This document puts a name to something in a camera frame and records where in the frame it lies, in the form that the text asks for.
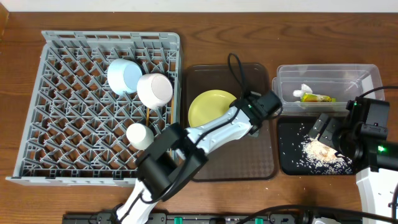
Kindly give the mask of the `green yellow snack wrapper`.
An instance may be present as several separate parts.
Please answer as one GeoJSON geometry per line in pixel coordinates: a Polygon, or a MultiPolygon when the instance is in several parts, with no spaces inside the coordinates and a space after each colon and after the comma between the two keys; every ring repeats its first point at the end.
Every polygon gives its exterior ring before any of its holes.
{"type": "Polygon", "coordinates": [[[301,102],[303,103],[314,103],[314,102],[325,102],[325,103],[330,103],[330,102],[335,102],[335,98],[331,98],[330,96],[326,95],[317,95],[313,93],[304,93],[303,96],[300,99],[301,102]]]}

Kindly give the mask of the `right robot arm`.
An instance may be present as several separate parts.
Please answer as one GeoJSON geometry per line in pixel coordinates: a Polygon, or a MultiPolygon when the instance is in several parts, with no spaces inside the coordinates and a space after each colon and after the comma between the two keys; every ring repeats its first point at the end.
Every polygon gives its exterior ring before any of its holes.
{"type": "Polygon", "coordinates": [[[397,220],[397,144],[377,135],[354,140],[355,129],[321,114],[308,135],[352,160],[364,213],[397,220]]]}

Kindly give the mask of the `yellow plate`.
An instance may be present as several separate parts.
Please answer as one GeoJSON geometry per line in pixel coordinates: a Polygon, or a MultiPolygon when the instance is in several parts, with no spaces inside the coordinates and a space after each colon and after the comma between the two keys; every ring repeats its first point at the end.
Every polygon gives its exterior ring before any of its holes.
{"type": "Polygon", "coordinates": [[[223,116],[234,100],[236,97],[224,90],[209,90],[201,93],[192,101],[188,110],[190,127],[199,127],[223,116]]]}

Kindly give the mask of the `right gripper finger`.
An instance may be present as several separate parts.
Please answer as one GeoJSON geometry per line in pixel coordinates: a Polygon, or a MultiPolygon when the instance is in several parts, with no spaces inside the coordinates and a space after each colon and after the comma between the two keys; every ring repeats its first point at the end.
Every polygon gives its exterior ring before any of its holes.
{"type": "Polygon", "coordinates": [[[318,141],[332,149],[337,149],[336,136],[341,129],[339,123],[328,123],[326,128],[320,133],[318,141]]]}
{"type": "Polygon", "coordinates": [[[330,117],[327,114],[322,113],[309,131],[308,136],[312,139],[318,139],[326,130],[329,121],[330,117]]]}

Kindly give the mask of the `white tissue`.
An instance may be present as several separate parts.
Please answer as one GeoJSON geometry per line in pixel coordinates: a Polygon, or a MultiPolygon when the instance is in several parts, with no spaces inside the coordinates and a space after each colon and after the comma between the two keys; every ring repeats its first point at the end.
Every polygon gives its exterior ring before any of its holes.
{"type": "Polygon", "coordinates": [[[294,97],[298,97],[298,98],[303,97],[303,95],[306,93],[312,94],[313,91],[308,85],[306,85],[304,83],[301,84],[301,89],[293,91],[294,97]]]}

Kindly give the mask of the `white bowl with food residue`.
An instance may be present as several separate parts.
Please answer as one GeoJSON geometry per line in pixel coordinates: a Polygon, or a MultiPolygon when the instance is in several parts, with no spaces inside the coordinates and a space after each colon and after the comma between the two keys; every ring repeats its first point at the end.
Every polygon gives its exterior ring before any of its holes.
{"type": "Polygon", "coordinates": [[[170,80],[161,73],[145,74],[137,83],[137,95],[140,101],[150,109],[165,106],[173,97],[170,80]]]}

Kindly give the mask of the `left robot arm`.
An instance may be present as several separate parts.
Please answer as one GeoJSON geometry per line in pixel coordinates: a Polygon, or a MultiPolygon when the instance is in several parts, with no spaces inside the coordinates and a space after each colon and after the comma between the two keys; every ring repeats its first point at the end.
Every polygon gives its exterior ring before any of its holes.
{"type": "Polygon", "coordinates": [[[115,212],[115,223],[145,223],[159,201],[184,188],[208,162],[209,153],[253,134],[282,106],[278,96],[250,92],[232,102],[221,117],[202,126],[183,129],[170,125],[136,161],[134,190],[115,212]]]}

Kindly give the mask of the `cream white cup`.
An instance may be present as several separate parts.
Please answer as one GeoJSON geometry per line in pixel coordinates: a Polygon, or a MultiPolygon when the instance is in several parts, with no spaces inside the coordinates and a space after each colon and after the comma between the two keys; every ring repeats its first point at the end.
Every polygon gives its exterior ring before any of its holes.
{"type": "Polygon", "coordinates": [[[154,142],[153,132],[141,123],[131,124],[126,131],[131,145],[138,150],[147,149],[154,142]]]}

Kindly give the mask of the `wooden chopstick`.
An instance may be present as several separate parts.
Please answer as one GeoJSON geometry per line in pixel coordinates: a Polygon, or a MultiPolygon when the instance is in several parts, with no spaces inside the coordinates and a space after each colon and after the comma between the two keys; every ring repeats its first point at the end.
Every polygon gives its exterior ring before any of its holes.
{"type": "Polygon", "coordinates": [[[146,109],[146,126],[149,127],[150,108],[146,109]]]}
{"type": "Polygon", "coordinates": [[[174,123],[174,96],[171,99],[171,115],[170,115],[170,124],[174,123]]]}

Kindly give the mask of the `light blue bowl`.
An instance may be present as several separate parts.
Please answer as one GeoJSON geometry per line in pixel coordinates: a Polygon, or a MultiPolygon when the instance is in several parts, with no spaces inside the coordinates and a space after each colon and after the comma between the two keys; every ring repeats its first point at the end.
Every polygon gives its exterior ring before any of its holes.
{"type": "Polygon", "coordinates": [[[110,63],[107,79],[111,90],[117,95],[123,95],[137,91],[137,83],[142,75],[137,63],[119,58],[110,63]]]}

